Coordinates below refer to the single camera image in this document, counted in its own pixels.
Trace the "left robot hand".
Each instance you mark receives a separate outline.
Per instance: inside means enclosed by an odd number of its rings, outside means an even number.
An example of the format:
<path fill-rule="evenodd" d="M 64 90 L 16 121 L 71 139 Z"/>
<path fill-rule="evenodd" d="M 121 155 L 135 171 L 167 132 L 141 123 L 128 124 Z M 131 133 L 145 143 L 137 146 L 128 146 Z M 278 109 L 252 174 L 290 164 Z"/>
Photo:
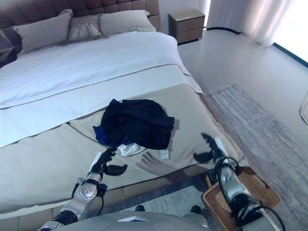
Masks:
<path fill-rule="evenodd" d="M 109 176 L 122 175 L 128 168 L 127 164 L 123 166 L 107 165 L 107 163 L 112 160 L 112 157 L 115 156 L 116 150 L 116 147 L 110 147 L 105 152 L 98 153 L 88 174 L 99 174 L 101 177 L 103 177 L 104 174 Z"/>

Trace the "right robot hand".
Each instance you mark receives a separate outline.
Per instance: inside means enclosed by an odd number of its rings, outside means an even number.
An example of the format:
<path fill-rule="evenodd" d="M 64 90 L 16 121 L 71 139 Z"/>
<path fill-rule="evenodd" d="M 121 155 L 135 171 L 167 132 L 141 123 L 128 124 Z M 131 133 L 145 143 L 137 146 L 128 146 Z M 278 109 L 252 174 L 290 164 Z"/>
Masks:
<path fill-rule="evenodd" d="M 214 163 L 217 164 L 220 160 L 227 158 L 226 154 L 223 152 L 222 149 L 219 148 L 214 138 L 212 138 L 210 135 L 206 133 L 202 133 L 201 136 L 205 140 L 205 142 L 209 145 L 209 151 L 199 154 L 194 153 L 193 157 L 196 161 L 200 163 L 205 163 L 210 160 L 213 160 Z"/>

